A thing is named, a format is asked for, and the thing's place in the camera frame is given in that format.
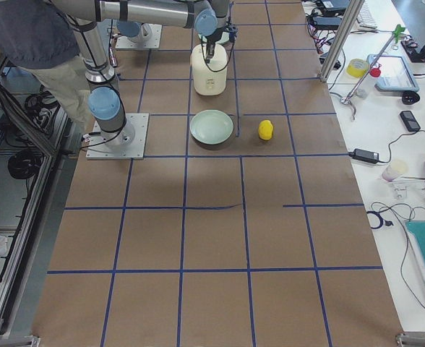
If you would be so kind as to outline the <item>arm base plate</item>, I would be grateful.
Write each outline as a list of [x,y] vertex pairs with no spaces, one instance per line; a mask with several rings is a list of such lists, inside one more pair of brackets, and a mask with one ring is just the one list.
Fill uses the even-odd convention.
[[127,113],[125,127],[120,132],[109,134],[102,132],[95,121],[93,132],[98,134],[92,136],[89,143],[84,145],[85,157],[88,160],[142,160],[148,124],[148,113]]
[[141,22],[123,22],[116,24],[116,49],[125,51],[141,51],[158,49],[162,26]]

